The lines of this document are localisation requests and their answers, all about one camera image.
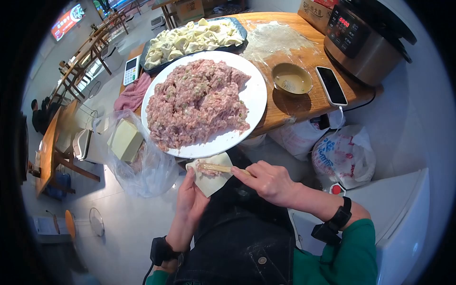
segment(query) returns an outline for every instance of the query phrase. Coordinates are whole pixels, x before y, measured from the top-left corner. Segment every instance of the plastic bag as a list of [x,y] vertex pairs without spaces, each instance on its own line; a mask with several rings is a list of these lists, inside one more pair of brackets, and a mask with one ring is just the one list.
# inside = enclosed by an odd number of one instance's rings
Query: plastic bag
[[[132,163],[121,161],[108,147],[108,140],[121,119],[134,124],[145,139]],[[93,129],[106,120],[108,127],[100,134],[93,132],[92,135],[100,155],[122,188],[129,195],[142,198],[156,197],[168,191],[178,176],[176,160],[155,145],[141,119],[130,109],[115,111],[96,119]]]
[[345,126],[335,135],[324,135],[312,151],[312,164],[323,187],[328,186],[324,185],[327,178],[346,189],[364,185],[371,181],[375,163],[369,135],[360,125]]
[[[345,123],[345,118],[342,118],[341,121],[339,110],[329,113],[328,117],[332,129],[340,128]],[[306,161],[307,154],[328,129],[321,130],[317,123],[304,121],[293,125],[285,125],[268,134],[296,159]]]

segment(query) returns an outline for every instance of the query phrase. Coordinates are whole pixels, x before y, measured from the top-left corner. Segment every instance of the calculator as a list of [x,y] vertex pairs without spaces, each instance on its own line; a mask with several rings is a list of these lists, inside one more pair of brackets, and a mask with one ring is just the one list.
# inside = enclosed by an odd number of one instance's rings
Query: calculator
[[140,57],[134,57],[125,64],[124,86],[127,86],[138,78],[138,74],[140,73]]

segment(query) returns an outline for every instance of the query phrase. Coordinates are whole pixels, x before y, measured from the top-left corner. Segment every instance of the digital display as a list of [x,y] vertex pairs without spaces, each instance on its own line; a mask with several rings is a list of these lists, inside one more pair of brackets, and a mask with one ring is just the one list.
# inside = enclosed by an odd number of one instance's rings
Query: digital display
[[125,70],[132,69],[135,66],[136,66],[136,58],[127,62],[127,67],[125,68]]
[[341,22],[347,28],[350,25],[350,23],[342,17],[339,17],[339,22]]
[[59,41],[73,26],[84,17],[84,11],[81,4],[77,4],[70,11],[58,18],[57,22],[52,26],[51,33],[54,38]]
[[328,90],[331,101],[336,104],[347,104],[347,100],[345,99],[339,82],[337,82],[334,72],[329,68],[317,67],[317,69],[325,84],[326,90]]

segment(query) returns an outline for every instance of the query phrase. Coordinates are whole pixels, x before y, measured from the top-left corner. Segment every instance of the pink towel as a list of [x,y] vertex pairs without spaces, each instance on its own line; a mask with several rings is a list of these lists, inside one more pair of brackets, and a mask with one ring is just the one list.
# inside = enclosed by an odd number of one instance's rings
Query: pink towel
[[150,75],[143,73],[132,84],[127,85],[114,102],[114,111],[131,109],[133,112],[141,105],[145,92],[151,83]]

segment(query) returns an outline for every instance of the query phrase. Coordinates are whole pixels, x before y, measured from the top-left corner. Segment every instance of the smartphone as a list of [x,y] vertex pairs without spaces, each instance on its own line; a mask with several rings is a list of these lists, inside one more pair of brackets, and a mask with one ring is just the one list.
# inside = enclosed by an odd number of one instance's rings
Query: smartphone
[[327,67],[317,66],[315,72],[323,86],[329,104],[336,107],[347,106],[347,98],[345,98],[345,94],[342,91],[334,71]]

